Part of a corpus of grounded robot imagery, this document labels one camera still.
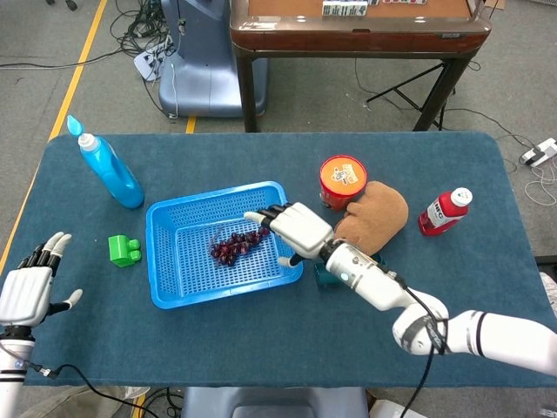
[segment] brown glove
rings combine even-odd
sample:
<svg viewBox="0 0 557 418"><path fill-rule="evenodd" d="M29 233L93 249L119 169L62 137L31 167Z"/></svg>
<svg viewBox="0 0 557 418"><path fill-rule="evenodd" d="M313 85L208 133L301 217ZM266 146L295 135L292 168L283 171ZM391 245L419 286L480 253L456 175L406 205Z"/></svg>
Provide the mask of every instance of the brown glove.
<svg viewBox="0 0 557 418"><path fill-rule="evenodd" d="M408 221L408 204L400 193L379 181L367 183L364 195L346 208L335 238L343 238L364 253L379 251Z"/></svg>

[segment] blue cap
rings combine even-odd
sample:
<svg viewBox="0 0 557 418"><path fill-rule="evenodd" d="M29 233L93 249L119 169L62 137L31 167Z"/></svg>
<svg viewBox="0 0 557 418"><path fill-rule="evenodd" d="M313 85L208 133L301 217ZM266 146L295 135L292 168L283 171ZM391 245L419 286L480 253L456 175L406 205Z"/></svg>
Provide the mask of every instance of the blue cap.
<svg viewBox="0 0 557 418"><path fill-rule="evenodd" d="M70 131L70 134L72 134L74 137L78 137L79 135L84 133L84 126L81 125L81 122L79 122L73 116L68 115L66 124L68 125L68 131Z"/></svg>

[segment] blue tablecloth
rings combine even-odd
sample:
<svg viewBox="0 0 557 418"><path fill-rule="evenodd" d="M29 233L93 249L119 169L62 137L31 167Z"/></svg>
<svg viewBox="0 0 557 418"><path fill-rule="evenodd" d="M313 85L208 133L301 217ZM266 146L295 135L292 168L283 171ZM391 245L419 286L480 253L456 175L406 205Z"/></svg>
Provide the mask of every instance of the blue tablecloth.
<svg viewBox="0 0 557 418"><path fill-rule="evenodd" d="M37 328L33 361L78 365L94 384L186 386L414 386L425 357L393 340L399 309L378 312L347 287L316 286L312 266L295 284L165 311L150 299L146 262L120 269L107 238L145 243L145 212L160 200L278 181L292 202L327 220L319 167L346 153L369 179L399 190L408 225L382 251L411 287L443 300L452 315L479 309L537 320L557 330L495 142L473 132L106 135L145 189L137 210L120 206L83 161L73 138L46 148L7 269L55 231L73 233L53 300L81 287L68 313ZM470 214L438 238L423 237L421 211L458 186ZM80 384L29 373L30 384ZM556 386L555 378L468 354L436 357L431 387Z"/></svg>

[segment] blue plastic basket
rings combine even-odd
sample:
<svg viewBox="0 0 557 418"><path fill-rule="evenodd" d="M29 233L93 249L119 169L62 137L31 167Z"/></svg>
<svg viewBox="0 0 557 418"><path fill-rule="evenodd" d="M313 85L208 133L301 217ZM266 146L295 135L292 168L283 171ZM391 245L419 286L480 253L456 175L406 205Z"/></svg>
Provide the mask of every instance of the blue plastic basket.
<svg viewBox="0 0 557 418"><path fill-rule="evenodd" d="M278 256L292 249L274 233L264 237L233 267L219 266L210 255L211 240L232 233L255 231L258 225L243 218L286 202L282 186L273 181L242 185L158 202L147 211L147 263L151 297L170 309L292 283L302 264L283 267Z"/></svg>

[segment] bunch of red grapes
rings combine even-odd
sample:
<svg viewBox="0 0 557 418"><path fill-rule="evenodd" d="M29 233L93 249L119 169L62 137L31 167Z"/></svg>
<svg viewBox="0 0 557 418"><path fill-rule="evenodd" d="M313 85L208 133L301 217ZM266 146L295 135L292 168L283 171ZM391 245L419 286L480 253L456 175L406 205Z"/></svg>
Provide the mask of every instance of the bunch of red grapes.
<svg viewBox="0 0 557 418"><path fill-rule="evenodd" d="M238 256L247 255L269 233L271 232L262 226L257 231L232 233L229 239L212 245L211 256L219 264L232 267Z"/></svg>

